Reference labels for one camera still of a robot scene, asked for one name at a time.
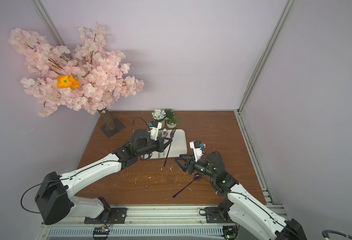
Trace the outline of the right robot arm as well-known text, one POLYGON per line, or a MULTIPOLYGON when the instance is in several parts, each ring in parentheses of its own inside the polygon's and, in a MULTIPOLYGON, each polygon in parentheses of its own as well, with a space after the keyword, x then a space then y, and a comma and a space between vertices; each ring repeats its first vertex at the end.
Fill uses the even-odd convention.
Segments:
POLYGON ((259 240, 305 240, 303 227, 294 219, 286 220, 253 197, 230 173, 219 152, 200 160, 192 154, 175 158, 183 172, 210 178, 210 185, 225 200, 219 204, 223 220, 239 224, 259 240))

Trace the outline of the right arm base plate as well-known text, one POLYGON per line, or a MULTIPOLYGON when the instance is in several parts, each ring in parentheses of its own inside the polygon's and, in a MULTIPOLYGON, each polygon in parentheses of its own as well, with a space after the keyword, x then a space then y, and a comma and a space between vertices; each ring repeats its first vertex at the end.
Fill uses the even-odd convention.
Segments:
POLYGON ((228 212, 219 207, 205 207, 199 209, 199 215, 205 217, 208 224, 233 223, 228 212))

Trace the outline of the purple plastic spoon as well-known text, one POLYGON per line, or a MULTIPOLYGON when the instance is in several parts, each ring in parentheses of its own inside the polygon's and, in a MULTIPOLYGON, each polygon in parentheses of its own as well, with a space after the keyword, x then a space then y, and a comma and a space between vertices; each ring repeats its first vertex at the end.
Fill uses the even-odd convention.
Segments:
POLYGON ((183 187, 181 190, 179 190, 176 194, 173 195, 173 198, 176 198, 182 191, 184 191, 189 185, 191 185, 192 183, 200 180, 202 178, 201 174, 196 173, 193 177, 193 180, 188 183, 185 187, 183 187))

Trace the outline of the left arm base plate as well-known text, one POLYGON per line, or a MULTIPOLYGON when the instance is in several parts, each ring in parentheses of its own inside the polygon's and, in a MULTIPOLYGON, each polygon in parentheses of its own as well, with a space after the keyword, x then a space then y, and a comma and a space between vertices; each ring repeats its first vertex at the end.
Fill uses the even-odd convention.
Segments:
POLYGON ((86 217, 84 224, 93 225, 109 225, 109 224, 124 224, 127 217, 128 208, 108 208, 96 218, 86 217))

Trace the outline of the purple fork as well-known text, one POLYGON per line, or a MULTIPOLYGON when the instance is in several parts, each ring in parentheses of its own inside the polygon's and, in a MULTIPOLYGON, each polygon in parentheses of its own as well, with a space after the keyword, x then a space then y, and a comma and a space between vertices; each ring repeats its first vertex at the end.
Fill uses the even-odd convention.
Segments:
POLYGON ((168 149, 165 161, 164 161, 164 168, 166 167, 166 164, 167 164, 167 161, 168 161, 168 157, 169 157, 169 153, 170 153, 170 150, 171 150, 172 141, 173 141, 173 138, 174 138, 176 130, 177 129, 172 129, 172 131, 170 133, 171 142, 170 142, 169 149, 168 149))

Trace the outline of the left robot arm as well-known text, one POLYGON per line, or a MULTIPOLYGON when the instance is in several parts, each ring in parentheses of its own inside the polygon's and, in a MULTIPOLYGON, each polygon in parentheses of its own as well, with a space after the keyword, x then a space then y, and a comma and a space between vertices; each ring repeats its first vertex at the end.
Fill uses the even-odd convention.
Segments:
POLYGON ((80 217, 84 218, 85 224, 108 224, 113 218, 113 210, 105 198, 89 199, 76 194, 98 180, 130 167, 144 155, 163 152, 171 143, 171 138, 138 129, 122 147, 92 164, 61 175, 49 173, 37 185, 39 190, 34 199, 37 214, 45 225, 80 217))

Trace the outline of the silver spoon pink handle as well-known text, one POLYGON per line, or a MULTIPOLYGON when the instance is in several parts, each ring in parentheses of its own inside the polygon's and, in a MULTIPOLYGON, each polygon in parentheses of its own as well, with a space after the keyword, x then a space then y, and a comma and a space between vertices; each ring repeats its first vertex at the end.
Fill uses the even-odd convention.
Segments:
MULTIPOLYGON (((167 130, 167 129, 163 129, 163 130, 162 130, 162 137, 166 138, 167 135, 168 135, 168 130, 167 130)), ((165 147, 165 149, 164 149, 164 151, 163 151, 163 155, 162 155, 163 157, 166 155, 166 153, 165 153, 166 148, 167 148, 167 147, 165 147)))

